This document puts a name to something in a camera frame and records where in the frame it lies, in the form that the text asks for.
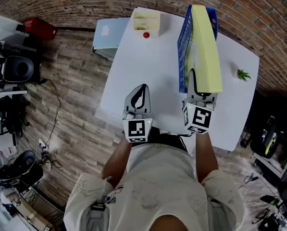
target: white table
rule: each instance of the white table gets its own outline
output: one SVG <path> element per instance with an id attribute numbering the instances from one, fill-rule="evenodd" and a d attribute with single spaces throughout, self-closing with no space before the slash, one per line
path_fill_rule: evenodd
<path id="1" fill-rule="evenodd" d="M 122 120 L 125 97 L 145 83 L 150 89 L 153 126 L 185 134 L 182 101 L 186 94 L 178 90 L 177 39 L 184 18 L 161 14 L 159 38 L 143 38 L 126 27 L 115 55 L 100 103 L 102 118 Z M 213 146 L 232 151 L 244 128 L 257 80 L 259 58 L 242 45 L 218 33 L 223 92 L 219 93 L 210 130 Z M 248 82 L 233 77 L 232 66 L 248 72 Z"/>

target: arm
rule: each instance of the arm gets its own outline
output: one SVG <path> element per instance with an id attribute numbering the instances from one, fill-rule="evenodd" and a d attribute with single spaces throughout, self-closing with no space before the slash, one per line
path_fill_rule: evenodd
<path id="1" fill-rule="evenodd" d="M 113 186 L 113 188 L 119 184 L 125 172 L 129 154 L 132 149 L 132 144 L 133 143 L 128 142 L 125 136 L 123 136 L 120 143 L 103 168 L 101 178 L 105 179 L 111 176 L 112 178 L 108 180 L 108 182 Z"/>
<path id="2" fill-rule="evenodd" d="M 199 182 L 202 182 L 213 170 L 218 169 L 218 162 L 208 133 L 196 134 L 196 168 Z"/>

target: yellow sponge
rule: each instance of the yellow sponge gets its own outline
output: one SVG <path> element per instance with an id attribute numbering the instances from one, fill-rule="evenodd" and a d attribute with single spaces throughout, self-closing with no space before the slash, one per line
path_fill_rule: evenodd
<path id="1" fill-rule="evenodd" d="M 205 6 L 193 5 L 192 44 L 198 92 L 222 92 L 222 78 L 216 40 Z"/>

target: white t-shirt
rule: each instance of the white t-shirt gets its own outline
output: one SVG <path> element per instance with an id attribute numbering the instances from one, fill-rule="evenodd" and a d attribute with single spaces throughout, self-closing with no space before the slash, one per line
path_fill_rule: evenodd
<path id="1" fill-rule="evenodd" d="M 114 190 L 90 174 L 78 179 L 68 200 L 68 231 L 148 231 L 160 216 L 179 218 L 189 231 L 229 231 L 240 227 L 243 202 L 231 177 L 212 171 L 200 184 L 192 158 L 160 144 L 133 148 L 128 173 Z M 91 210 L 105 202 L 105 210 Z"/>

